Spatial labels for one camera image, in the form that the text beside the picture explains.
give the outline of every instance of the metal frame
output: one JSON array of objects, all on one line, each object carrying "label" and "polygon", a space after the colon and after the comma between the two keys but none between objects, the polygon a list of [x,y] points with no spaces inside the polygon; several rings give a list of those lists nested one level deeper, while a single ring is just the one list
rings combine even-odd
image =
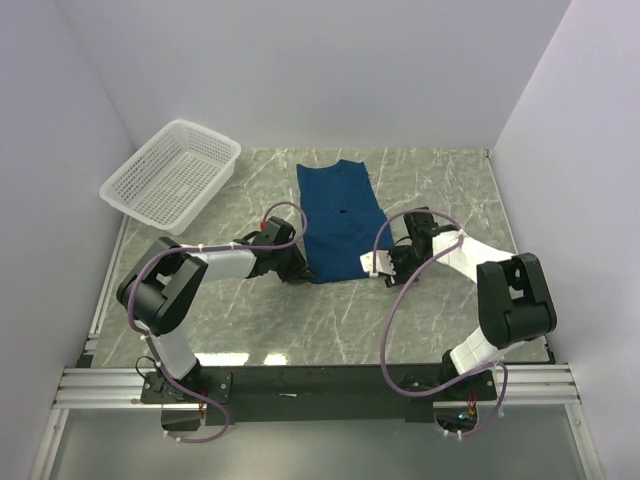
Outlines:
[{"label": "metal frame", "polygon": [[578,455],[587,474],[587,480],[604,480],[604,469],[600,463],[598,450],[593,442],[582,405],[566,405],[571,432],[578,447]]},{"label": "metal frame", "polygon": [[114,270],[116,265],[120,261],[120,257],[122,256],[122,250],[124,247],[124,234],[127,231],[127,226],[129,225],[130,218],[128,215],[123,215],[122,222],[120,223],[120,230],[118,230],[118,235],[116,237],[116,244],[113,248],[113,253],[111,254],[111,260],[109,261],[109,267],[107,268],[107,273],[104,277],[104,282],[102,283],[102,289],[100,290],[100,297],[98,297],[98,304],[96,305],[95,313],[93,314],[93,320],[91,321],[91,328],[89,329],[89,336],[100,334],[100,330],[102,330],[102,321],[104,320],[104,309],[107,308],[108,303],[108,294],[111,288],[113,287],[113,283],[116,280],[116,275],[114,275]]},{"label": "metal frame", "polygon": [[[496,388],[502,373],[494,373]],[[159,409],[140,403],[143,379],[133,368],[67,368],[53,409]],[[492,405],[495,402],[478,402]],[[568,365],[511,365],[505,405],[576,405],[580,397]],[[434,407],[457,407],[466,402],[434,402]],[[163,408],[185,408],[165,405]]]},{"label": "metal frame", "polygon": [[87,337],[87,343],[84,345],[83,355],[95,355],[96,348],[98,347],[98,338],[99,335],[97,333],[90,333]]},{"label": "metal frame", "polygon": [[47,427],[44,430],[42,441],[40,442],[40,448],[38,449],[36,459],[31,468],[30,480],[47,480],[51,475],[53,461],[58,452],[58,446],[60,445],[60,439],[62,438],[62,432],[67,423],[68,415],[69,410],[67,409],[51,410]]}]

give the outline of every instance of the cable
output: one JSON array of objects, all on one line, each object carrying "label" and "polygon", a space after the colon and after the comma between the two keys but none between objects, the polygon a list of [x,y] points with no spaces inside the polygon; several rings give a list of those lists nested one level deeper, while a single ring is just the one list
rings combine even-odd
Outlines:
[{"label": "cable", "polygon": [[[262,217],[262,222],[266,222],[267,219],[269,218],[269,214],[271,213],[271,211],[274,208],[277,208],[281,205],[289,205],[293,208],[295,208],[296,210],[298,210],[298,212],[300,212],[300,216],[302,217],[302,229],[301,231],[294,236],[291,241],[284,243],[282,245],[268,245],[268,246],[256,246],[256,245],[233,245],[233,249],[234,250],[281,250],[283,248],[289,248],[293,245],[295,245],[296,243],[298,243],[302,237],[304,236],[304,234],[307,231],[307,216],[305,215],[305,213],[302,211],[302,209],[295,203],[293,202],[289,202],[289,201],[282,201],[282,202],[278,202],[278,203],[274,203],[272,206],[270,206],[267,211],[264,213],[263,217]],[[231,250],[232,247],[231,245],[212,245],[212,246],[208,246],[208,247],[203,247],[202,250],[199,247],[178,247],[178,248],[171,248],[168,250],[164,250],[163,252],[158,253],[157,255],[155,255],[154,257],[152,257],[147,264],[142,267],[142,269],[140,270],[140,272],[138,273],[136,279],[133,282],[133,285],[131,287],[131,293],[129,294],[129,301],[127,302],[127,321],[129,322],[129,326],[135,331],[138,332],[140,334],[142,334],[143,338],[146,340],[147,345],[149,346],[149,350],[151,351],[152,356],[155,359],[155,365],[157,368],[160,369],[160,371],[162,372],[162,374],[164,375],[164,377],[167,379],[167,381],[169,382],[169,384],[171,386],[173,386],[175,389],[181,391],[182,393],[185,393],[193,398],[196,398],[198,400],[200,400],[201,402],[205,402],[208,403],[209,405],[217,408],[218,410],[220,410],[220,412],[224,415],[225,418],[225,424],[223,425],[223,427],[220,429],[219,432],[217,432],[214,435],[211,435],[209,437],[205,437],[205,438],[182,438],[179,435],[173,433],[173,432],[167,432],[167,436],[176,439],[177,441],[180,442],[184,442],[184,443],[206,443],[206,442],[210,442],[212,440],[215,440],[217,438],[220,438],[222,435],[225,434],[225,432],[229,429],[229,426],[231,425],[231,414],[229,413],[229,411],[220,403],[216,402],[215,400],[205,397],[204,395],[200,395],[199,393],[193,392],[191,390],[189,390],[188,388],[183,387],[182,385],[180,385],[180,383],[178,383],[177,380],[175,380],[170,374],[169,371],[165,368],[165,366],[162,364],[161,360],[160,360],[160,355],[158,354],[158,351],[155,347],[155,345],[153,344],[153,341],[151,340],[151,336],[149,335],[149,331],[145,330],[143,328],[140,328],[139,326],[136,325],[135,323],[135,317],[133,315],[133,307],[134,307],[134,303],[135,303],[135,299],[136,299],[136,295],[138,293],[138,289],[140,288],[140,284],[142,283],[142,279],[145,278],[147,276],[147,274],[151,271],[151,269],[153,269],[153,267],[160,261],[160,259],[168,256],[168,255],[173,255],[176,253],[211,253],[211,252],[224,252],[226,250]]]},{"label": "cable", "polygon": [[[404,210],[404,211],[401,211],[399,213],[396,213],[396,214],[392,215],[391,217],[389,217],[387,219],[387,221],[382,224],[382,226],[380,227],[380,229],[378,230],[378,233],[376,235],[376,239],[375,239],[375,242],[373,244],[373,252],[372,252],[373,253],[373,271],[374,272],[376,271],[376,250],[378,249],[378,242],[380,240],[380,237],[382,236],[382,233],[384,232],[384,230],[386,228],[389,227],[389,224],[391,223],[392,220],[400,217],[401,215],[405,215],[407,213],[426,213],[426,214],[435,215],[435,216],[444,218],[445,220],[448,220],[449,222],[451,222],[451,224],[453,224],[453,226],[457,230],[462,231],[462,227],[460,226],[460,223],[458,223],[454,218],[452,218],[451,216],[447,215],[446,213],[437,212],[435,210],[428,210],[428,209],[425,209],[425,208],[416,208],[416,209],[411,209],[411,210]],[[412,391],[404,390],[403,388],[400,388],[398,385],[396,385],[394,383],[393,379],[391,378],[391,375],[389,374],[389,369],[387,367],[387,339],[389,338],[389,332],[391,330],[391,324],[393,323],[393,319],[395,318],[396,313],[398,313],[398,309],[400,307],[400,303],[404,299],[404,296],[406,295],[407,291],[409,290],[409,288],[411,287],[413,282],[416,281],[416,279],[422,274],[422,272],[426,268],[428,268],[430,265],[435,263],[438,259],[440,259],[440,258],[444,257],[445,255],[448,255],[449,253],[453,252],[456,248],[461,247],[463,241],[464,241],[464,235],[460,234],[460,236],[458,237],[458,240],[456,241],[455,244],[445,248],[441,252],[439,252],[436,255],[434,255],[433,257],[429,258],[426,262],[424,262],[422,265],[420,265],[416,269],[415,272],[413,272],[413,274],[409,277],[407,282],[402,286],[402,290],[400,290],[400,293],[398,294],[398,297],[396,298],[396,301],[394,302],[393,307],[391,309],[391,313],[389,314],[389,317],[387,318],[387,321],[386,321],[385,326],[384,326],[384,330],[382,332],[382,339],[380,340],[380,368],[382,369],[382,376],[384,377],[384,379],[387,382],[387,384],[391,387],[391,389],[394,392],[399,393],[400,395],[404,395],[406,397],[412,397],[412,398],[429,397],[431,395],[435,395],[436,393],[443,392],[447,388],[452,387],[453,385],[456,385],[456,384],[460,383],[464,379],[472,377],[472,376],[477,375],[479,373],[482,373],[485,370],[488,370],[488,369],[490,369],[490,368],[492,368],[494,366],[493,363],[488,363],[488,364],[485,364],[485,365],[481,365],[481,366],[476,367],[476,368],[474,368],[472,370],[469,370],[468,372],[463,373],[462,375],[458,375],[457,377],[454,377],[451,380],[448,380],[447,382],[445,382],[445,383],[443,383],[443,384],[441,384],[441,385],[439,385],[437,387],[430,388],[428,390],[424,390],[424,391],[421,391],[421,392],[412,392]],[[507,367],[503,363],[497,363],[496,365],[498,365],[504,371],[504,380],[503,380],[503,384],[502,384],[502,391],[501,391],[500,396],[498,398],[498,402],[496,403],[496,406],[492,410],[491,414],[485,419],[485,421],[481,425],[479,425],[475,429],[473,429],[471,432],[467,432],[468,434],[477,433],[478,431],[482,430],[485,427],[485,425],[487,425],[491,420],[493,420],[493,418],[495,418],[495,416],[497,415],[498,411],[500,410],[500,407],[502,406],[502,402],[504,401],[504,396],[505,396],[505,393],[506,393],[507,379],[508,379],[509,374],[508,374],[508,371],[507,371]]]},{"label": "cable", "polygon": [[146,379],[147,377],[140,371],[140,367],[138,367],[140,360],[142,360],[143,358],[146,358],[147,360],[151,360],[154,367],[156,365],[156,361],[153,357],[150,357],[149,355],[143,355],[140,358],[138,358],[138,360],[136,360],[136,365],[135,365],[136,373],[140,375],[142,378]]},{"label": "cable", "polygon": [[394,243],[393,246],[395,247],[396,245],[398,245],[403,240],[411,240],[411,237],[409,235],[407,235],[406,237],[402,237],[401,239],[396,240],[396,243]]}]

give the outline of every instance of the white plastic basket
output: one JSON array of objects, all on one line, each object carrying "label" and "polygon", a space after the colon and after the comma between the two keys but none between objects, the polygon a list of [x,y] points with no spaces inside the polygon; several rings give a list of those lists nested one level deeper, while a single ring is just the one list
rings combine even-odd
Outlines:
[{"label": "white plastic basket", "polygon": [[220,133],[174,120],[111,175],[100,197],[147,225],[180,235],[229,180],[240,150]]}]

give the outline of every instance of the table surface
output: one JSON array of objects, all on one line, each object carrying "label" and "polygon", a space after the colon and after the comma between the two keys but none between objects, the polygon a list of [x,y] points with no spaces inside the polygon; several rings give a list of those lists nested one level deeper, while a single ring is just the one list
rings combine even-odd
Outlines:
[{"label": "table surface", "polygon": [[[485,150],[246,149],[227,184],[175,239],[188,244],[228,243],[258,227],[264,210],[299,200],[296,164],[364,162],[380,207],[388,213],[428,205],[458,219],[465,231],[493,247],[515,251]],[[274,212],[296,228],[289,207]],[[406,234],[398,219],[394,239]],[[115,289],[160,230],[128,219],[99,317],[92,366],[131,367],[147,353],[127,325]],[[323,285],[287,285],[275,273],[251,280],[203,284],[183,323],[203,365],[319,365],[378,363],[384,321],[399,292],[382,279]],[[388,342],[388,360],[439,362],[478,326],[475,285],[435,264],[408,292]],[[537,339],[507,355],[511,362],[546,362]]]}]

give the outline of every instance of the purple cable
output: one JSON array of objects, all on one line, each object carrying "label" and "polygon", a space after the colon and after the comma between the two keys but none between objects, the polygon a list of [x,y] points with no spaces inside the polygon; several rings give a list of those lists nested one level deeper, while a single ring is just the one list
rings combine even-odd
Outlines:
[{"label": "purple cable", "polygon": [[147,262],[147,264],[142,268],[142,270],[140,270],[140,273],[138,273],[138,276],[136,277],[136,279],[133,282],[133,285],[131,287],[131,293],[129,294],[129,300],[127,302],[127,320],[129,322],[129,326],[135,332],[138,332],[138,333],[144,335],[144,339],[147,341],[147,345],[149,346],[149,350],[151,351],[151,354],[153,355],[153,358],[155,358],[155,360],[156,360],[156,364],[160,365],[160,371],[165,376],[167,381],[174,388],[180,390],[181,392],[183,392],[183,393],[185,393],[185,394],[187,394],[187,395],[189,395],[191,397],[197,398],[198,400],[200,400],[202,402],[208,403],[212,407],[217,408],[218,410],[220,410],[222,412],[222,414],[224,415],[224,418],[225,418],[224,426],[215,435],[211,435],[211,436],[205,437],[205,438],[182,438],[182,437],[176,435],[175,433],[168,433],[167,435],[170,436],[171,438],[174,438],[174,439],[179,440],[179,441],[184,442],[184,443],[206,443],[206,442],[210,442],[211,440],[215,440],[217,438],[220,438],[229,429],[229,426],[231,425],[231,414],[229,413],[229,410],[227,410],[222,404],[216,402],[215,400],[212,400],[211,398],[205,397],[204,395],[200,395],[199,393],[193,392],[193,391],[189,390],[188,388],[185,388],[182,385],[180,385],[180,383],[178,383],[169,374],[169,372],[164,367],[164,365],[162,365],[162,362],[160,361],[160,355],[158,355],[158,351],[157,351],[155,345],[153,344],[153,342],[151,341],[151,338],[149,336],[149,332],[147,330],[144,330],[144,329],[138,327],[135,324],[135,318],[134,318],[134,315],[133,315],[133,307],[134,307],[136,295],[138,293],[138,289],[140,288],[140,284],[142,283],[142,279],[147,276],[147,274],[160,261],[160,259],[162,259],[162,258],[164,258],[164,257],[166,257],[168,255],[173,255],[175,253],[211,253],[211,252],[223,252],[225,250],[280,250],[282,248],[288,248],[288,247],[291,247],[291,246],[295,245],[296,243],[298,243],[302,239],[303,235],[307,231],[307,216],[305,215],[305,213],[302,211],[302,209],[298,205],[296,205],[293,202],[288,202],[288,201],[282,201],[282,202],[275,203],[272,206],[270,206],[267,209],[267,211],[264,213],[264,215],[262,217],[262,221],[266,222],[267,218],[269,217],[269,214],[271,213],[271,211],[274,208],[279,207],[281,205],[289,205],[289,206],[295,208],[296,210],[298,210],[298,212],[300,212],[300,216],[302,217],[302,230],[296,236],[294,236],[293,239],[291,239],[290,242],[284,243],[282,245],[273,245],[273,246],[234,245],[233,247],[231,247],[231,245],[213,245],[213,246],[209,246],[209,247],[203,247],[202,249],[200,249],[199,247],[171,248],[171,249],[165,250],[163,252],[160,252],[159,254],[157,254],[153,258],[151,258],[151,260],[149,260]]},{"label": "purple cable", "polygon": [[[431,215],[436,215],[438,217],[442,217],[446,220],[448,220],[449,222],[451,222],[453,224],[454,227],[456,227],[457,230],[462,230],[462,227],[460,226],[460,224],[453,219],[452,217],[450,217],[449,215],[447,215],[446,213],[441,213],[441,212],[437,212],[434,210],[428,210],[425,208],[416,208],[416,209],[411,209],[411,210],[405,210],[399,213],[396,213],[395,215],[392,215],[391,217],[389,217],[389,219],[387,219],[387,221],[380,227],[380,230],[378,230],[378,234],[376,235],[376,239],[375,242],[373,244],[373,271],[375,272],[376,269],[376,251],[378,249],[378,241],[380,240],[380,237],[382,236],[382,232],[384,231],[385,228],[387,228],[389,226],[389,224],[391,223],[392,220],[398,218],[401,215],[405,215],[407,213],[428,213]],[[443,383],[442,385],[439,385],[437,387],[434,388],[430,388],[429,390],[424,390],[421,392],[412,392],[409,390],[404,390],[402,388],[400,388],[398,385],[396,385],[393,381],[393,379],[391,378],[391,375],[389,375],[389,369],[387,368],[387,339],[389,338],[389,332],[391,330],[391,324],[393,323],[393,319],[396,316],[396,313],[398,313],[398,308],[400,307],[400,303],[402,302],[402,300],[404,299],[404,296],[406,295],[407,291],[409,290],[409,288],[411,287],[411,285],[413,284],[413,282],[416,281],[416,279],[422,274],[422,272],[429,267],[429,265],[432,265],[434,262],[436,262],[439,258],[444,257],[445,255],[448,255],[449,253],[453,252],[456,248],[459,248],[462,246],[462,242],[464,241],[464,236],[461,234],[458,237],[458,241],[451,245],[450,247],[445,248],[444,250],[442,250],[441,252],[437,253],[436,255],[434,255],[433,257],[429,258],[426,262],[424,262],[422,265],[420,265],[415,272],[413,272],[413,274],[409,277],[409,279],[407,280],[407,282],[402,286],[402,290],[400,290],[400,293],[398,294],[398,297],[396,298],[396,301],[393,304],[393,307],[391,308],[391,313],[389,314],[389,318],[387,319],[387,322],[385,323],[384,326],[384,330],[382,332],[382,339],[380,340],[380,368],[382,369],[382,376],[384,377],[385,381],[387,382],[387,384],[391,387],[391,389],[396,392],[399,393],[400,395],[404,395],[406,397],[412,397],[412,398],[423,398],[423,397],[429,397],[431,395],[435,395],[436,393],[440,393],[444,390],[446,390],[447,388],[456,385],[457,383],[460,383],[462,380],[471,377],[473,375],[477,375],[478,373],[484,372],[485,370],[488,370],[490,368],[493,367],[494,364],[492,363],[488,363],[485,365],[481,365],[479,367],[476,367],[472,370],[469,370],[468,372],[463,373],[462,375],[459,375],[457,377],[452,378],[451,380]],[[502,391],[500,393],[500,396],[498,397],[498,401],[494,407],[494,409],[492,410],[491,414],[487,417],[487,419],[482,422],[482,424],[480,426],[477,426],[476,428],[474,428],[473,430],[471,430],[470,432],[467,432],[468,434],[472,434],[472,433],[476,433],[478,431],[480,431],[482,428],[485,427],[485,425],[487,425],[491,420],[493,420],[493,418],[495,418],[495,416],[497,415],[497,412],[499,411],[500,407],[502,406],[502,402],[504,401],[504,396],[506,394],[506,388],[507,388],[507,378],[508,378],[508,373],[507,373],[507,367],[500,363],[498,364],[500,365],[500,367],[503,369],[504,371],[504,381],[502,383]]]}]

